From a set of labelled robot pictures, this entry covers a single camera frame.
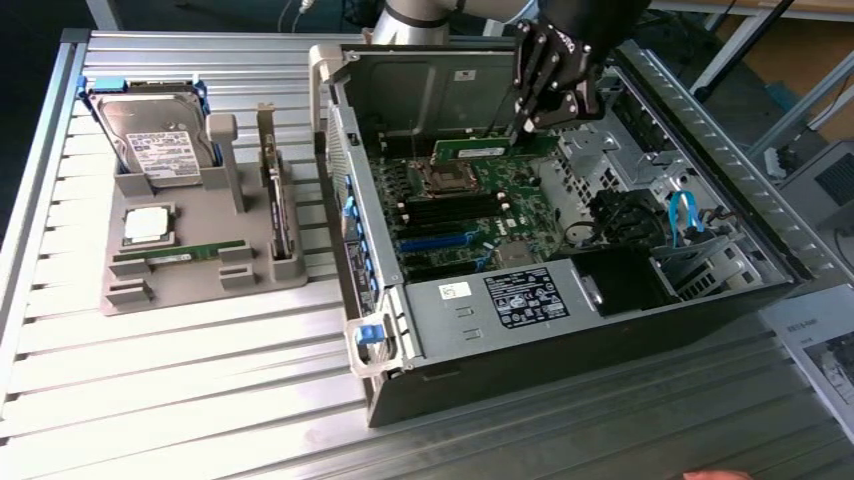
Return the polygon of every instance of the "aluminum table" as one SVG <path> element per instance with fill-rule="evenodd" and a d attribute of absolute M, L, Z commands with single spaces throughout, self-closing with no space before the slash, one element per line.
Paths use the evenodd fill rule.
<path fill-rule="evenodd" d="M 0 256 L 0 478 L 663 479 L 704 466 L 757 479 L 854 477 L 843 432 L 752 318 L 675 352 L 366 429 L 306 85 L 309 46 L 357 40 L 65 36 Z M 114 158 L 73 97 L 79 73 L 197 74 L 212 110 L 237 117 L 238 161 L 258 148 L 254 107 L 274 104 L 300 189 L 305 287 L 99 315 Z"/>

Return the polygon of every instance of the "barcode label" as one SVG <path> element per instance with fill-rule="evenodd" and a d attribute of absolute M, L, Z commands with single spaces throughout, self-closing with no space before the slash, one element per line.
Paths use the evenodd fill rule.
<path fill-rule="evenodd" d="M 198 175 L 198 161 L 186 132 L 128 133 L 136 161 L 148 178 Z"/>

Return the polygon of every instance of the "power supply label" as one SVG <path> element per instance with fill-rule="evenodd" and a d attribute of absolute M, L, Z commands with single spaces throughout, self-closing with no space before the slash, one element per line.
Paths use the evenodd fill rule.
<path fill-rule="evenodd" d="M 486 277 L 482 281 L 505 328 L 569 316 L 545 267 Z"/>

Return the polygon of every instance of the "green ram module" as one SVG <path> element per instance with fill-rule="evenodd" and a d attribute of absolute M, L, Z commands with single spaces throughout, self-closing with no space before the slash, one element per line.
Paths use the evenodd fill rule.
<path fill-rule="evenodd" d="M 433 148 L 436 163 L 481 158 L 545 157 L 560 137 L 539 135 L 524 145 L 509 146 L 508 137 L 437 140 Z"/>
<path fill-rule="evenodd" d="M 144 250 L 141 252 L 120 253 L 112 256 L 112 261 L 126 262 L 128 260 L 144 258 L 145 263 L 149 265 L 193 262 L 217 258 L 220 248 L 242 246 L 245 246 L 242 240 L 232 240 L 229 242 L 205 243 L 202 245 L 157 248 L 156 250 Z"/>

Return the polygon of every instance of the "hard drive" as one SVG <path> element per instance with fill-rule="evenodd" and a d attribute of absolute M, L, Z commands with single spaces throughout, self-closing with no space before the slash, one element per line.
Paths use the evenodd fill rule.
<path fill-rule="evenodd" d="M 201 183 L 198 169 L 218 162 L 205 134 L 198 84 L 101 78 L 79 96 L 125 172 L 144 173 L 153 187 Z"/>

